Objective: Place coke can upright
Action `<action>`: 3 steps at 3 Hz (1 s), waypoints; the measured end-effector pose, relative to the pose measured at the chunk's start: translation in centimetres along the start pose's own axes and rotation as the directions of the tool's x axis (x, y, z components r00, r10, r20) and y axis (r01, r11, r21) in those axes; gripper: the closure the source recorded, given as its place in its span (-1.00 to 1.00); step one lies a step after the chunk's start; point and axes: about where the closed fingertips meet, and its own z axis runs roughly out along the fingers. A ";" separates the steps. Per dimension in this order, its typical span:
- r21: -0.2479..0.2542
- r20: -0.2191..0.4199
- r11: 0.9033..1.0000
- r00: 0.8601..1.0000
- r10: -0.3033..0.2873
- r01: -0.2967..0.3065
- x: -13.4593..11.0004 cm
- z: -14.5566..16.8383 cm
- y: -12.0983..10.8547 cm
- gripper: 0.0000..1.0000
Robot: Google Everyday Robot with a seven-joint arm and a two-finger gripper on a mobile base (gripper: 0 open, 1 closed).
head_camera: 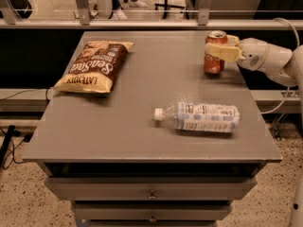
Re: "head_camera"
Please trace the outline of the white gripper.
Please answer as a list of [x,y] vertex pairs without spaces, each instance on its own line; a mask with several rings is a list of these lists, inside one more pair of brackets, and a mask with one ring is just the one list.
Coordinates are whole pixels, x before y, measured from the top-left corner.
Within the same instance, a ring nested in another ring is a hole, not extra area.
[[240,40],[237,36],[227,35],[227,44],[207,43],[205,52],[223,61],[236,61],[241,68],[258,70],[268,54],[269,44],[258,39]]

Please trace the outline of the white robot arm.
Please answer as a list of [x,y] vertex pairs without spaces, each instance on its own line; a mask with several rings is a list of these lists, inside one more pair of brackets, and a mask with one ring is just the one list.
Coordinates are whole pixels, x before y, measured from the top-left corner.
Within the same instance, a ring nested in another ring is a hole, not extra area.
[[205,53],[239,67],[262,72],[269,80],[283,85],[287,92],[298,87],[303,120],[303,45],[294,51],[265,41],[228,36],[227,44],[207,42]]

